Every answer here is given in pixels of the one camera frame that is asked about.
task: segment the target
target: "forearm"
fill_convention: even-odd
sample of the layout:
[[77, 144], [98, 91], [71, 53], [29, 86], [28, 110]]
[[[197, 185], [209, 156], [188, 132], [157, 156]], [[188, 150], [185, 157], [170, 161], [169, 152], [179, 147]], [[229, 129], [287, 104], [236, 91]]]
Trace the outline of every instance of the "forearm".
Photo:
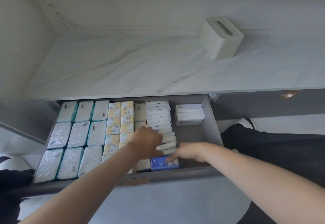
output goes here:
[[213, 144], [201, 156], [277, 223], [323, 223], [325, 189], [275, 165]]
[[136, 149], [132, 143], [125, 145], [21, 223], [88, 223], [116, 184], [140, 160]]

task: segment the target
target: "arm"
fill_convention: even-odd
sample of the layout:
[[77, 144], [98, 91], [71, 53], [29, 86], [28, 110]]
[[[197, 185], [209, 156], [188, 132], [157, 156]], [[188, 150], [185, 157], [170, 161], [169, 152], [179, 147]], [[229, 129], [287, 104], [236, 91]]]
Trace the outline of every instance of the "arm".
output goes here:
[[21, 224], [88, 223], [112, 189], [140, 159], [163, 155], [156, 150], [163, 136], [139, 128], [132, 139], [108, 160], [66, 187]]
[[278, 224], [324, 223], [325, 189], [303, 177], [210, 143], [182, 143], [177, 157], [208, 162]]

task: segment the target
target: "black and white shoe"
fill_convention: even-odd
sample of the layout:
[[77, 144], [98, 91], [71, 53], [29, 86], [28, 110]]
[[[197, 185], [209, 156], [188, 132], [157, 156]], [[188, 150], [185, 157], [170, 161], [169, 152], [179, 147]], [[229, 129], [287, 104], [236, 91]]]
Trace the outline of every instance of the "black and white shoe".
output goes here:
[[250, 128], [250, 129], [256, 130], [255, 124], [249, 118], [242, 118], [240, 120], [237, 120], [234, 124], [242, 124], [246, 128]]

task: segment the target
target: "marble countertop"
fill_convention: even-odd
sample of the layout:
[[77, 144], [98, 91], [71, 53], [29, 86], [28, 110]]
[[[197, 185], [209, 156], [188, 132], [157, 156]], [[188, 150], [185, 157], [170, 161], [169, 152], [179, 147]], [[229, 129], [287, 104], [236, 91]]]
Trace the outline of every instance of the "marble countertop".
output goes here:
[[25, 90], [69, 100], [325, 88], [325, 36], [247, 36], [212, 60], [195, 36], [57, 38]]

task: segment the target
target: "white tissue dispenser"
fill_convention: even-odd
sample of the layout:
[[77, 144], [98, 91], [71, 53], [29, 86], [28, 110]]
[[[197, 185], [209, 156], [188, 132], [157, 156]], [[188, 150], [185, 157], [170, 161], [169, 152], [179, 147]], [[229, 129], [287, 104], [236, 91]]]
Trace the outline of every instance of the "white tissue dispenser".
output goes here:
[[243, 38], [226, 17], [206, 19], [200, 35], [203, 47], [214, 60], [232, 58]]

